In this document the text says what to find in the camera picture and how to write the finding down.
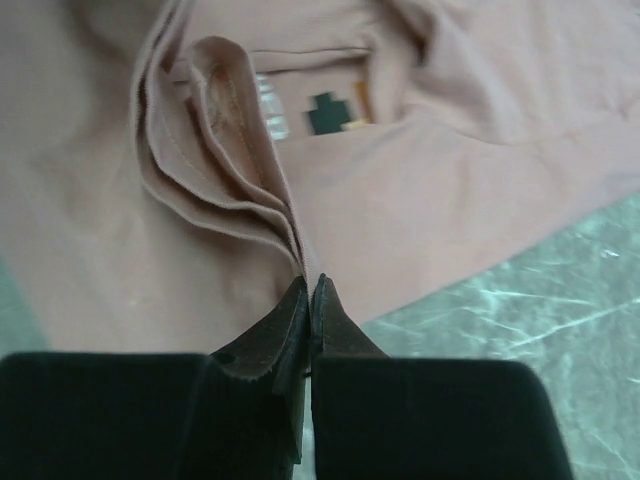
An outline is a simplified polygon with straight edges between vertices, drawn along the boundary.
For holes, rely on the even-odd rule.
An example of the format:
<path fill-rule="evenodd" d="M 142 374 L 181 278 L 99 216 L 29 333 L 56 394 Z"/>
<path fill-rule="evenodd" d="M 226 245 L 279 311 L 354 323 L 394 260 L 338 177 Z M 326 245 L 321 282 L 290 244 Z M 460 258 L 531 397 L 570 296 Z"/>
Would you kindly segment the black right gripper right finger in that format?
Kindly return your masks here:
<path fill-rule="evenodd" d="M 320 479 L 569 479 L 548 394 L 527 365 L 386 355 L 333 281 L 313 295 L 314 466 Z"/>

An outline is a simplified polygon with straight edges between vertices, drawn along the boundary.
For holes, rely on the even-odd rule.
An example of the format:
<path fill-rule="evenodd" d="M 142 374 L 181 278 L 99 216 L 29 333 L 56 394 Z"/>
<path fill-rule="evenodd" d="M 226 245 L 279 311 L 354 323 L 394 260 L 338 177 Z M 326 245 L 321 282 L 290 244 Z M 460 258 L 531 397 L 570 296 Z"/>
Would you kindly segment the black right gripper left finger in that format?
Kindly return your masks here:
<path fill-rule="evenodd" d="M 288 479 L 301 458 L 308 305 L 211 354 L 14 353 L 1 363 L 5 479 Z"/>

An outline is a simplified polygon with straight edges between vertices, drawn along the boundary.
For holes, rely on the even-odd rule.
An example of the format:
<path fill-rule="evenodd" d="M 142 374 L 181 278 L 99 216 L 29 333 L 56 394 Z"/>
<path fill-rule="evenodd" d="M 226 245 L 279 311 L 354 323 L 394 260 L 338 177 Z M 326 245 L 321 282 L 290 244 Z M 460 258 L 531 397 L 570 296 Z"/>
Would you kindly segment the pink t shirt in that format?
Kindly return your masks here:
<path fill-rule="evenodd" d="M 1 254 L 51 346 L 363 322 L 639 188 L 635 1 L 5 1 Z"/>

